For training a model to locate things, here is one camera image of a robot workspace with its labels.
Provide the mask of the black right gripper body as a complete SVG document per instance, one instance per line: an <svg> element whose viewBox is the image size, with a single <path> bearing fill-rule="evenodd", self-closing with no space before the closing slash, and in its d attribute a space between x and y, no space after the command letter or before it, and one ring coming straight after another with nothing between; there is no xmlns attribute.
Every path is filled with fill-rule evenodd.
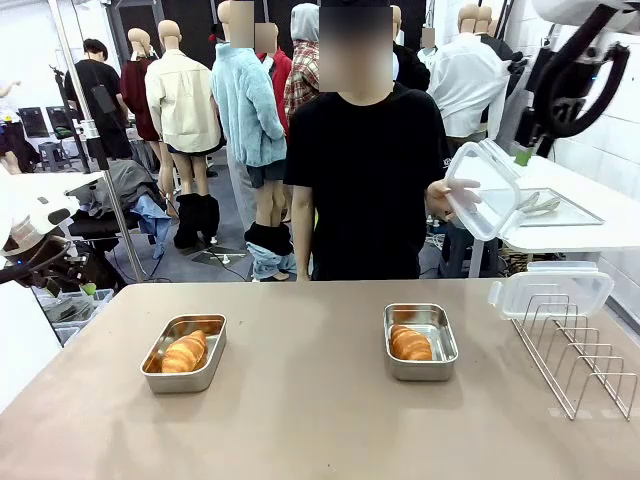
<svg viewBox="0 0 640 480"><path fill-rule="evenodd" d="M534 109L526 107L521 114L514 141L526 153L548 157L555 138L537 122Z"/></svg>

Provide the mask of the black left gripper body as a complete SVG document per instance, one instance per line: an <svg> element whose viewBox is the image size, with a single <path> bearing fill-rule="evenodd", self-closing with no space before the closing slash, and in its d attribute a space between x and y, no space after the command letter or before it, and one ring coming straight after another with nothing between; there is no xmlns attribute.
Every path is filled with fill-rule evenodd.
<svg viewBox="0 0 640 480"><path fill-rule="evenodd" d="M79 291L88 282L85 274L89 258L86 255L65 255L51 261L29 277L29 284L51 296Z"/></svg>

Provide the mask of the metal tongs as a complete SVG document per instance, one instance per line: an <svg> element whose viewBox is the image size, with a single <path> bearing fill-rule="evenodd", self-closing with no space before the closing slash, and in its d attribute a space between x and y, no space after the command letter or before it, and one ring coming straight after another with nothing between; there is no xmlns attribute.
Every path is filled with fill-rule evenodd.
<svg viewBox="0 0 640 480"><path fill-rule="evenodd" d="M518 210L526 216L544 215L556 210L560 204L561 199L556 196L541 200L540 192L536 191L519 205Z"/></svg>

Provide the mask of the clear plastic clip lid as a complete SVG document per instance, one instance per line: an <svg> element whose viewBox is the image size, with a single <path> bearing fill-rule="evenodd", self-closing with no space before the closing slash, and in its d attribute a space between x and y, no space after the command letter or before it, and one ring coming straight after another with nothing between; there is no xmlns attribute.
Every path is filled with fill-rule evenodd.
<svg viewBox="0 0 640 480"><path fill-rule="evenodd" d="M489 138L465 143L450 162L446 198L456 218L478 240L492 240L518 222L522 196L512 163Z"/></svg>
<svg viewBox="0 0 640 480"><path fill-rule="evenodd" d="M524 272L495 281L488 303L503 318L589 317L605 304L613 279L593 262L533 262Z"/></svg>

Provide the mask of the perforated metal baking tray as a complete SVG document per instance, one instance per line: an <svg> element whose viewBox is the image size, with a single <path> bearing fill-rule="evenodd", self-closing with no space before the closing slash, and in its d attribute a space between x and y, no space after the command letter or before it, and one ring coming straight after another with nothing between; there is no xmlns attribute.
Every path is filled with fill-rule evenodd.
<svg viewBox="0 0 640 480"><path fill-rule="evenodd" d="M523 227L599 226L605 223L599 216L550 188L524 189L521 191L523 194L522 202L536 191L540 192L541 200L556 196L561 199L561 204L553 212L544 215L526 216L522 214L521 225Z"/></svg>

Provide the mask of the golden croissant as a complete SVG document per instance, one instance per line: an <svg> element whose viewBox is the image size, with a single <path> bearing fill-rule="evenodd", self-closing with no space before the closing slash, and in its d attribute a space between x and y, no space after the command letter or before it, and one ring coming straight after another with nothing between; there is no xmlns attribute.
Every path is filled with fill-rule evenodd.
<svg viewBox="0 0 640 480"><path fill-rule="evenodd" d="M161 372L189 373L202 368L207 360L208 346L202 330L195 330L171 343L165 350Z"/></svg>
<svg viewBox="0 0 640 480"><path fill-rule="evenodd" d="M429 339L413 329L394 325L391 327L391 354L404 361L432 361L433 352Z"/></svg>

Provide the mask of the rectangular stainless steel container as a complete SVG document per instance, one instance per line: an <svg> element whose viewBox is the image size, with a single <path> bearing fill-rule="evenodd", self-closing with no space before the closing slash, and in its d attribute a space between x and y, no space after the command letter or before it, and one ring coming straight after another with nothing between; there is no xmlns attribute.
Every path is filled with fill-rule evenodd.
<svg viewBox="0 0 640 480"><path fill-rule="evenodd" d="M404 361L390 350L391 327L405 326L424 334L430 341L432 361ZM401 381L447 381L459 356L459 349L445 310L432 303L392 303L384 309L385 347L391 375Z"/></svg>
<svg viewBox="0 0 640 480"><path fill-rule="evenodd" d="M205 365L194 372L165 374L161 362L166 348L195 330L206 335ZM226 346L226 318L222 314L184 314L172 318L162 329L141 363L140 370L154 394L196 393L206 390Z"/></svg>

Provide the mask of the mannequin in black jacket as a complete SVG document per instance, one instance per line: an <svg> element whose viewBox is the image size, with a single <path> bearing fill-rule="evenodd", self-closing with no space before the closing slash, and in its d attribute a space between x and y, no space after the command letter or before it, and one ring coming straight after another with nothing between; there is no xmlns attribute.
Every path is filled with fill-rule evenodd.
<svg viewBox="0 0 640 480"><path fill-rule="evenodd" d="M527 59L521 52L514 52L504 40L495 37L496 26L497 23L492 19L492 9L480 6L474 32L482 43L488 45L503 62L508 63L510 78L506 97L509 98L524 74Z"/></svg>

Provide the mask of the white side table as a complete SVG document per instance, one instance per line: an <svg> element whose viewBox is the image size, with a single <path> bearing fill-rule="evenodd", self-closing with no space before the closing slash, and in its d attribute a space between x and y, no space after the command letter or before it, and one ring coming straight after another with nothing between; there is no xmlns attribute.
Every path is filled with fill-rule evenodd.
<svg viewBox="0 0 640 480"><path fill-rule="evenodd" d="M56 181L60 185L62 191L67 194L83 187L84 185L89 185L102 177L103 173L101 171L91 173L67 172L57 173Z"/></svg>

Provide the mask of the grey stool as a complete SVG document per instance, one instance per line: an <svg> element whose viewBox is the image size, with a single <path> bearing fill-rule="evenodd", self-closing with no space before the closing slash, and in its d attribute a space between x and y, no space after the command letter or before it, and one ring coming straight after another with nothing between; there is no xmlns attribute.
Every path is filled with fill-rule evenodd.
<svg viewBox="0 0 640 480"><path fill-rule="evenodd" d="M42 168L51 172L59 170L59 166L65 163L65 157L59 142L47 141L38 145Z"/></svg>

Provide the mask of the mannequin in black coat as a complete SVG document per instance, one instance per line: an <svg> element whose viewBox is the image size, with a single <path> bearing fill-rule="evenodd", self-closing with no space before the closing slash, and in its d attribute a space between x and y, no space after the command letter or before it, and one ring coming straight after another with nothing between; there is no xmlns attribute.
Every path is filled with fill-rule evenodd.
<svg viewBox="0 0 640 480"><path fill-rule="evenodd" d="M391 6L393 11L393 53L397 59L395 81L403 86L426 92L429 88L430 72L420 61L417 54L408 47L396 42L401 28L401 9Z"/></svg>

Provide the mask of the person in black T-shirt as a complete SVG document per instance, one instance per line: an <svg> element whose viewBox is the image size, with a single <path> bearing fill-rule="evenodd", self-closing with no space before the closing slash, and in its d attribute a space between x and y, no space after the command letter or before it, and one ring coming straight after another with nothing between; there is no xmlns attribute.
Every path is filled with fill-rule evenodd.
<svg viewBox="0 0 640 480"><path fill-rule="evenodd" d="M322 0L319 47L321 92L291 118L285 171L292 214L314 217L311 280L416 279L449 154L440 111L393 77L389 0Z"/></svg>

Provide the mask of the background person in black clothes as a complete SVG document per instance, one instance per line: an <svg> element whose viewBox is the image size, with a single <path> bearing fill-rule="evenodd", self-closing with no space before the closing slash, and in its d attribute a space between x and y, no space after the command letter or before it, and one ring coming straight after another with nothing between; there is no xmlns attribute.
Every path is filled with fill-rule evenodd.
<svg viewBox="0 0 640 480"><path fill-rule="evenodd" d="M128 111L120 89L120 77L106 63L108 51L101 41L86 39L83 50L86 58L75 63L75 70L105 156L131 159L132 150L126 135Z"/></svg>

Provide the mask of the mannequin in plaid shirt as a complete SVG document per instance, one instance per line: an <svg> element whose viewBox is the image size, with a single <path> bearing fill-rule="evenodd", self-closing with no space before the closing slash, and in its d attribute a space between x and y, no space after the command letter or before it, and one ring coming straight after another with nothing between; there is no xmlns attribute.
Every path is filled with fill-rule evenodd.
<svg viewBox="0 0 640 480"><path fill-rule="evenodd" d="M290 34L293 56L284 89L287 123L291 122L299 107L320 94L319 9L316 4L301 3L291 10Z"/></svg>

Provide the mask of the mannequin in red jacket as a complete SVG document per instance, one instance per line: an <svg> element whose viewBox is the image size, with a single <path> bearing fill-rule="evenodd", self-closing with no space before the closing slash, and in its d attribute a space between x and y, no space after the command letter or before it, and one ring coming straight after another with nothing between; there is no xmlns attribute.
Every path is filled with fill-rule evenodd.
<svg viewBox="0 0 640 480"><path fill-rule="evenodd" d="M292 68L292 60L278 45L279 30L275 23L255 24L255 50L263 69L271 78L278 116L289 136L289 122L285 113L285 86Z"/></svg>

